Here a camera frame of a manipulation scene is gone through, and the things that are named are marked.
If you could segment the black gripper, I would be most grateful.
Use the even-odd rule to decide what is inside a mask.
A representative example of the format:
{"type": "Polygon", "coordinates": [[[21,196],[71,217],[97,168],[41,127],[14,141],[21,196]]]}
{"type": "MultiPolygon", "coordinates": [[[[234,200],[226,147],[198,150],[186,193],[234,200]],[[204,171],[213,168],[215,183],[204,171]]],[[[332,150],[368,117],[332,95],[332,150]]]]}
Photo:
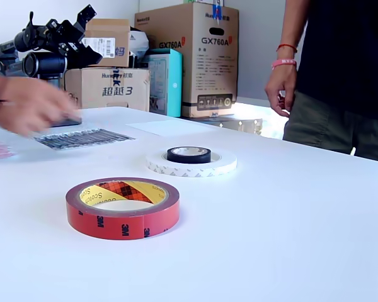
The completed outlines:
{"type": "Polygon", "coordinates": [[[58,23],[51,19],[47,24],[45,49],[69,59],[77,59],[77,67],[87,67],[94,64],[95,60],[101,60],[100,53],[90,46],[81,46],[81,40],[85,33],[85,21],[77,20],[72,24],[68,20],[58,23]]]}

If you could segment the bare hand without wristband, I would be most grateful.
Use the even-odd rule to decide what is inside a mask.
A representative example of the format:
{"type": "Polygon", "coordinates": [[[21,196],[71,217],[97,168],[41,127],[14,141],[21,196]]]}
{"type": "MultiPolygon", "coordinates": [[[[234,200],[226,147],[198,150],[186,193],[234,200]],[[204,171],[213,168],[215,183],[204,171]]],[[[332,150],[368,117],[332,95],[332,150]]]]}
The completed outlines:
{"type": "Polygon", "coordinates": [[[29,136],[64,119],[79,119],[69,95],[40,79],[0,75],[0,127],[29,136]]]}

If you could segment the person's right hand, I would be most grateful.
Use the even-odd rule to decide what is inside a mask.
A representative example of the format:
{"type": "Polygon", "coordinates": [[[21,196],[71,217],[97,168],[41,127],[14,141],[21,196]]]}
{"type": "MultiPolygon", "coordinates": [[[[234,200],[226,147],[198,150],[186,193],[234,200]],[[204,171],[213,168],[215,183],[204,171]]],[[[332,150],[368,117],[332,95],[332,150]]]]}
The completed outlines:
{"type": "Polygon", "coordinates": [[[272,73],[265,92],[270,107],[278,115],[289,117],[294,103],[297,62],[294,59],[278,59],[272,64],[272,73]]]}

